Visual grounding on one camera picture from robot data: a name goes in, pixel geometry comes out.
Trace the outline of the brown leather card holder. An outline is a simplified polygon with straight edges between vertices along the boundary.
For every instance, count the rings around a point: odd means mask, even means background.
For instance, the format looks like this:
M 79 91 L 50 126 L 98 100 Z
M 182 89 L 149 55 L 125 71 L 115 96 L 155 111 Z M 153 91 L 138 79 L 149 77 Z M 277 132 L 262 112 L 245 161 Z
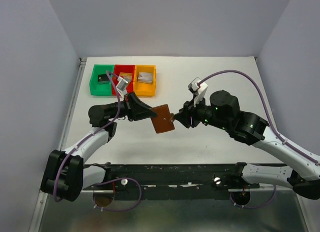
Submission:
M 174 114 L 170 112 L 168 104 L 153 107 L 156 116 L 151 118 L 152 125 L 156 134 L 175 130 Z

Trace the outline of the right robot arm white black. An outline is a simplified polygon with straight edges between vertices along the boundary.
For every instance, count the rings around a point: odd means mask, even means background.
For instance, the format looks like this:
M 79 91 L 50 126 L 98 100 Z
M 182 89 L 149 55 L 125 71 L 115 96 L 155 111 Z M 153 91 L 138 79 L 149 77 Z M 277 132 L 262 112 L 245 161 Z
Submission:
M 266 183 L 291 188 L 308 199 L 320 197 L 320 157 L 273 131 L 259 115 L 240 110 L 236 96 L 220 90 L 211 94 L 210 104 L 205 99 L 198 104 L 186 101 L 174 119 L 184 127 L 199 123 L 227 132 L 235 141 L 261 149 L 283 165 L 266 166 L 245 164 L 242 170 L 230 175 L 230 182 L 240 188 L 245 184 Z

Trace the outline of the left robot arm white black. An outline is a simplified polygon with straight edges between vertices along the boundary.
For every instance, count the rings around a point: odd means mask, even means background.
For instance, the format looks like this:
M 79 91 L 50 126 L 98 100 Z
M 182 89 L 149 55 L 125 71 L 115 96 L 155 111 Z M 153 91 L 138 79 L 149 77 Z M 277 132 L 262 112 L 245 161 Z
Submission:
M 129 121 L 140 121 L 156 117 L 151 106 L 142 102 L 134 92 L 114 103 L 91 106 L 88 111 L 91 130 L 71 147 L 49 154 L 40 189 L 51 194 L 56 201 L 62 199 L 74 201 L 82 189 L 96 185 L 99 189 L 110 186 L 111 177 L 106 170 L 96 166 L 85 172 L 85 162 L 115 135 L 119 117 Z

